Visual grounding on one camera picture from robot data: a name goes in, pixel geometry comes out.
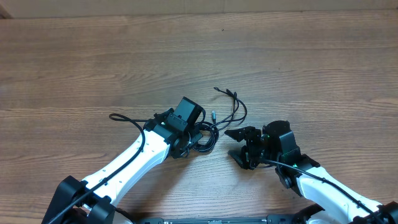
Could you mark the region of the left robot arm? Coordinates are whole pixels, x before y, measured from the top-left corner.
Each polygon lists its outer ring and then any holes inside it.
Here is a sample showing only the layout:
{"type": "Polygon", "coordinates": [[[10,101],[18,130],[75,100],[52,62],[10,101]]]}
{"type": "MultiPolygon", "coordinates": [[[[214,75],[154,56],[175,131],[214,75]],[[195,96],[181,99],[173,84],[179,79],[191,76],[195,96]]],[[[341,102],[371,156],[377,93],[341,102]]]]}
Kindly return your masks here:
{"type": "Polygon", "coordinates": [[[140,134],[117,158],[94,174],[62,180],[50,202],[43,223],[129,223],[115,217],[116,207],[128,191],[153,167],[169,156],[182,157],[202,137],[198,117],[205,110],[184,97],[176,108],[152,119],[131,119],[111,113],[114,121],[132,123],[140,134]]]}

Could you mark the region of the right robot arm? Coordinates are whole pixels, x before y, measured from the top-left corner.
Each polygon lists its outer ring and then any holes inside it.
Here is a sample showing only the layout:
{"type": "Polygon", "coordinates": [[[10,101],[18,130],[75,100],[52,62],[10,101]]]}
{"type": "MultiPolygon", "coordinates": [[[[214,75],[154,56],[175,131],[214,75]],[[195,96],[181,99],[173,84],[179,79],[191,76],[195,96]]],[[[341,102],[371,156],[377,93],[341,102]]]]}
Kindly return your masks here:
{"type": "Polygon", "coordinates": [[[241,150],[228,153],[241,168],[274,167],[286,189],[313,202],[295,214],[268,217],[268,223],[397,223],[397,202],[381,204],[333,178],[301,153],[288,121],[273,121],[262,129],[230,129],[225,134],[246,142],[241,150]]]}

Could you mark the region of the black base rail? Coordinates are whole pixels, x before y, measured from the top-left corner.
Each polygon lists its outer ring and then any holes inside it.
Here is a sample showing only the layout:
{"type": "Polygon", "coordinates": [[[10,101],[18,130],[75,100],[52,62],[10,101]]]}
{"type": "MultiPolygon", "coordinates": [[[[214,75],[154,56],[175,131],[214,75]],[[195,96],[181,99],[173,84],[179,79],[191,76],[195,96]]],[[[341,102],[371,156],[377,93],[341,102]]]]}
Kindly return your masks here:
{"type": "Polygon", "coordinates": [[[265,217],[233,218],[181,218],[164,219],[160,217],[143,218],[134,221],[136,224],[302,224],[306,221],[294,214],[277,214],[265,217]]]}

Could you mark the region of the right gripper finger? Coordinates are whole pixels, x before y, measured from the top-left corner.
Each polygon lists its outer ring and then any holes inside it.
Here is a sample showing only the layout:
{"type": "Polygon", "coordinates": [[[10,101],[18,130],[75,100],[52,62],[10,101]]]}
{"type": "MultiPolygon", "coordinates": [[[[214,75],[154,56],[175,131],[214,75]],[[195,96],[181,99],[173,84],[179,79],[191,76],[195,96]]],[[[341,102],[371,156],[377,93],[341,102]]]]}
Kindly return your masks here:
{"type": "Polygon", "coordinates": [[[240,168],[246,170],[250,168],[248,158],[244,151],[230,150],[228,151],[228,155],[234,159],[240,168]]]}
{"type": "Polygon", "coordinates": [[[242,140],[247,140],[248,134],[254,130],[255,127],[246,126],[244,128],[226,130],[224,134],[234,139],[237,142],[241,142],[242,140]]]}

